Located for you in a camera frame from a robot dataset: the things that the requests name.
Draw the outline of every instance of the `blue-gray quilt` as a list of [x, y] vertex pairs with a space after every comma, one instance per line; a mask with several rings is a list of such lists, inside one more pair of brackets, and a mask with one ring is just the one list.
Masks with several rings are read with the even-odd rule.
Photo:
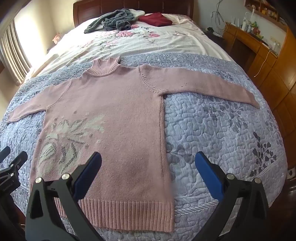
[[[238, 179], [261, 178], [271, 205], [280, 193], [286, 176], [287, 159], [277, 123], [266, 101], [245, 72], [234, 62], [184, 53], [140, 54], [121, 59], [122, 65], [151, 64], [160, 67], [183, 67], [216, 74], [241, 85], [254, 94], [260, 109], [249, 104], [225, 101], [197, 93], [165, 96], [166, 149], [175, 194], [175, 231], [119, 232], [97, 229], [106, 240], [191, 240], [205, 224], [216, 205], [194, 166], [194, 155], [203, 151], [212, 163]], [[28, 101], [49, 85], [79, 77], [91, 63], [73, 64], [38, 76], [24, 83], [13, 97], [0, 125], [0, 149], [7, 145], [11, 154], [1, 164], [8, 167], [22, 150], [28, 161], [19, 173], [21, 186], [12, 193], [15, 203], [25, 213], [29, 199], [30, 164], [45, 112], [38, 112], [6, 124], [7, 113]], [[223, 232], [230, 230], [240, 199]], [[73, 233], [66, 218], [63, 222]]]

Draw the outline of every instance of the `blue gripper pad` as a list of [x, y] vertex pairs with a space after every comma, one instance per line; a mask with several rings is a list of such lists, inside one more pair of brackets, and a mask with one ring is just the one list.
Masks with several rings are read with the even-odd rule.
[[222, 201], [224, 196], [223, 176], [225, 176], [225, 173], [218, 165], [212, 164], [202, 151], [196, 153], [194, 162], [212, 197], [219, 202]]
[[73, 195], [74, 200], [78, 201], [85, 197], [89, 187], [91, 186], [98, 171], [100, 170], [101, 165], [102, 165], [101, 154], [98, 152], [95, 152], [73, 185], [75, 190]]

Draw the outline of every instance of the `pink sweater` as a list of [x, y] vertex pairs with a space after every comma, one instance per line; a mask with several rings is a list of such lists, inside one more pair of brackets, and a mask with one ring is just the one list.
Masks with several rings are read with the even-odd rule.
[[[197, 92], [249, 103], [243, 87], [212, 74], [97, 59], [81, 77], [49, 86], [9, 114], [15, 122], [46, 111], [30, 183], [59, 179], [94, 151], [102, 167], [80, 206], [94, 226], [173, 231], [174, 203], [166, 158], [163, 94]], [[57, 201], [59, 213], [65, 215]]]

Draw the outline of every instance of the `folded red garment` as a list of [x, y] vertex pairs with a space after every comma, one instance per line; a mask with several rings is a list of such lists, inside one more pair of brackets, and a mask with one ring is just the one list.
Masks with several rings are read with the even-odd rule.
[[144, 23], [156, 26], [156, 27], [162, 27], [162, 26], [169, 26], [172, 25], [172, 21], [167, 19], [165, 16], [163, 16], [161, 13], [156, 12], [147, 16], [140, 16], [139, 21], [142, 21]]

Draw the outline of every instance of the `wooden cabinet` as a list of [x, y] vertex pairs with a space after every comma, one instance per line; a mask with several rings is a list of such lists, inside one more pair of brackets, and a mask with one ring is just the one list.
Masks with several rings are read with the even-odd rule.
[[265, 78], [267, 77], [267, 75], [271, 70], [271, 67], [269, 66], [269, 64], [267, 62], [265, 63], [263, 62], [264, 62], [264, 59], [259, 54], [257, 54], [252, 65], [249, 68], [249, 71], [247, 72], [248, 76], [250, 77], [250, 79], [253, 81], [253, 83], [256, 85], [257, 88], [261, 86], [261, 84], [263, 83], [263, 81], [265, 80]]
[[274, 55], [273, 52], [269, 52], [269, 49], [261, 46], [258, 54], [263, 58], [266, 59], [266, 62], [269, 64], [270, 67], [272, 67], [274, 65], [274, 63], [276, 62], [276, 56]]
[[258, 43], [258, 40], [253, 38], [250, 34], [246, 33], [245, 31], [238, 30], [235, 37], [242, 43], [244, 43], [246, 46], [248, 46], [255, 53], [258, 52], [260, 44]]
[[287, 36], [278, 60], [274, 65], [274, 70], [290, 90], [296, 81], [296, 39], [290, 29], [287, 31]]
[[274, 70], [269, 72], [268, 76], [259, 87], [259, 90], [271, 110], [273, 110], [289, 92], [286, 85]]
[[288, 160], [288, 169], [292, 168], [296, 164], [295, 143], [296, 143], [296, 130], [294, 130], [290, 135], [284, 138], [284, 146], [285, 146], [286, 156]]
[[245, 72], [247, 72], [255, 59], [256, 53], [247, 45], [235, 39], [229, 55]]
[[229, 54], [232, 49], [232, 46], [233, 46], [234, 36], [232, 34], [230, 34], [229, 32], [224, 32], [223, 38], [225, 41], [224, 42], [225, 51]]
[[273, 111], [282, 137], [286, 137], [295, 130], [296, 101], [288, 93], [281, 103]]
[[237, 27], [236, 27], [236, 26], [233, 26], [233, 25], [230, 24], [230, 23], [227, 23], [227, 24], [226, 24], [226, 31], [229, 32], [229, 33], [232, 34], [232, 35], [235, 35], [236, 32], [237, 32]]

